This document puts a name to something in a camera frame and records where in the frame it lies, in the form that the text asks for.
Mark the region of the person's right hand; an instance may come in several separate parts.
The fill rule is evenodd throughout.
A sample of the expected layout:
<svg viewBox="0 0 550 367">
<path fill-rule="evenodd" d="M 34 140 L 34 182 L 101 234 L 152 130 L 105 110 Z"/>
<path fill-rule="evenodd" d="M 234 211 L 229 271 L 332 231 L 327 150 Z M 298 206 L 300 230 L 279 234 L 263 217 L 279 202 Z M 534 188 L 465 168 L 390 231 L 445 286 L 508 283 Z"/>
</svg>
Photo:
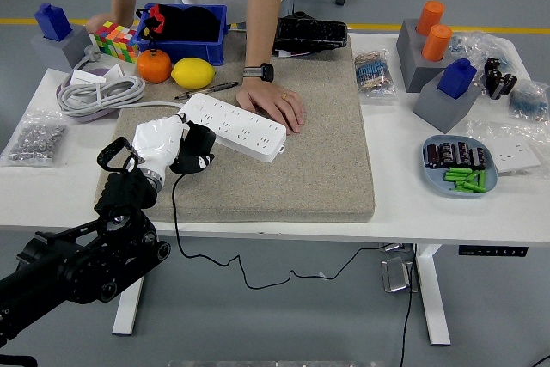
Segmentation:
<svg viewBox="0 0 550 367">
<path fill-rule="evenodd" d="M 112 12 L 103 13 L 94 15 L 87 20 L 85 24 L 87 32 L 89 34 L 94 33 L 95 31 L 99 30 L 107 21 L 115 23 L 116 25 L 123 26 L 124 28 L 129 28 L 134 24 L 134 19 L 132 16 L 121 17 Z"/>
</svg>

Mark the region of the person's left hand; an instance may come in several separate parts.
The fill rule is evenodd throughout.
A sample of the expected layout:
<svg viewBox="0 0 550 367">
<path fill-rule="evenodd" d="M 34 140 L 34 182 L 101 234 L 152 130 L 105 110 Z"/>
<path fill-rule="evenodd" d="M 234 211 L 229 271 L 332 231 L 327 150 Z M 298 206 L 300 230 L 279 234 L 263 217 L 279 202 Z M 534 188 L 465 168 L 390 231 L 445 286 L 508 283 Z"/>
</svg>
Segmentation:
<svg viewBox="0 0 550 367">
<path fill-rule="evenodd" d="M 284 125 L 287 134 L 299 133 L 304 125 L 305 107 L 300 95 L 276 83 L 247 77 L 236 92 L 239 106 L 255 113 L 261 109 L 272 120 Z"/>
</svg>

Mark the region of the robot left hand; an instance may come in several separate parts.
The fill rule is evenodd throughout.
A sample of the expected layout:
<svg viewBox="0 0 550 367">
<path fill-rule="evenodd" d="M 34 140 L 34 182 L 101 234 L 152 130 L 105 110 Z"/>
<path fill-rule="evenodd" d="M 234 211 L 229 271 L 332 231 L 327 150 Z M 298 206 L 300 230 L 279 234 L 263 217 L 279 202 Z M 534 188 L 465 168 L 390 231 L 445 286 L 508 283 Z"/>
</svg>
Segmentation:
<svg viewBox="0 0 550 367">
<path fill-rule="evenodd" d="M 176 114 L 138 125 L 132 146 L 143 159 L 138 167 L 153 187 L 161 190 L 167 169 L 196 174 L 210 166 L 215 140 L 210 128 Z"/>
</svg>

